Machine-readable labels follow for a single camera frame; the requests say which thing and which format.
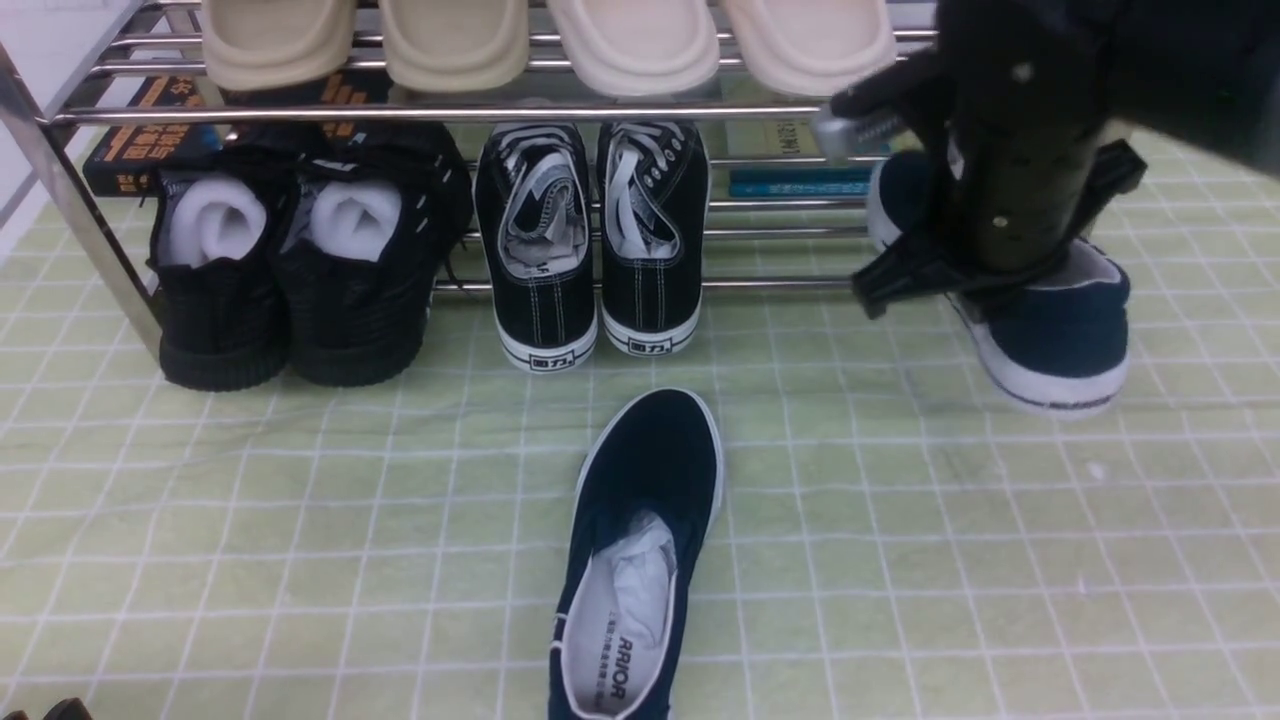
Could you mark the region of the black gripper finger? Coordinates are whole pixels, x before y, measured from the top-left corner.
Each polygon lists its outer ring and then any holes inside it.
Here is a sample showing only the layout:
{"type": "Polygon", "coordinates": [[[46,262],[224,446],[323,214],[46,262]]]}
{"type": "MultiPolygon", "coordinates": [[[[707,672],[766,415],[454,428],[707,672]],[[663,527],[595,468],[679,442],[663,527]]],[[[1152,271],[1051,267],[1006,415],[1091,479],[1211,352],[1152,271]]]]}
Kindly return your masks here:
{"type": "Polygon", "coordinates": [[[936,243],[929,234],[902,234],[852,273],[852,296],[870,319],[893,304],[947,295],[979,306],[1002,307],[1020,299],[1037,281],[1065,265],[1066,245],[1016,272],[991,270],[936,243]]]}

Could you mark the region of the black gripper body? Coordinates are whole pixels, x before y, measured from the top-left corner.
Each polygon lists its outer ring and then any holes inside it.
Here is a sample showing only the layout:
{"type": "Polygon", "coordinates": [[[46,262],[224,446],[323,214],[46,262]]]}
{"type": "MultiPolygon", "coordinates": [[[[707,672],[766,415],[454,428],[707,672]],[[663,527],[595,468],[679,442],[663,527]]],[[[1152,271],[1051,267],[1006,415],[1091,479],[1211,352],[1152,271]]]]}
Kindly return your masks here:
{"type": "Polygon", "coordinates": [[[1043,275],[1147,163],[1108,124],[1106,33],[1066,1],[941,1],[934,41],[829,97],[832,159],[908,129],[933,163],[922,215],[864,275],[1043,275]]]}

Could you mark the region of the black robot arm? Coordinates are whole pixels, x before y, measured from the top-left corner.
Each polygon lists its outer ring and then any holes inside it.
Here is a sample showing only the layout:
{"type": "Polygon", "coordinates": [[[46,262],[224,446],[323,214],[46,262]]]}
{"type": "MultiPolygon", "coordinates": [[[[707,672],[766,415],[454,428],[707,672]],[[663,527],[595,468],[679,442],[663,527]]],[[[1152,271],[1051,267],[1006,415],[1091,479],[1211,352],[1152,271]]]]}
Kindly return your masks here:
{"type": "Polygon", "coordinates": [[[1277,174],[1275,1],[940,1],[934,41],[812,119],[832,161],[901,129],[932,161],[920,215],[856,272],[869,318],[1053,272],[1144,161],[1111,120],[1277,174]]]}

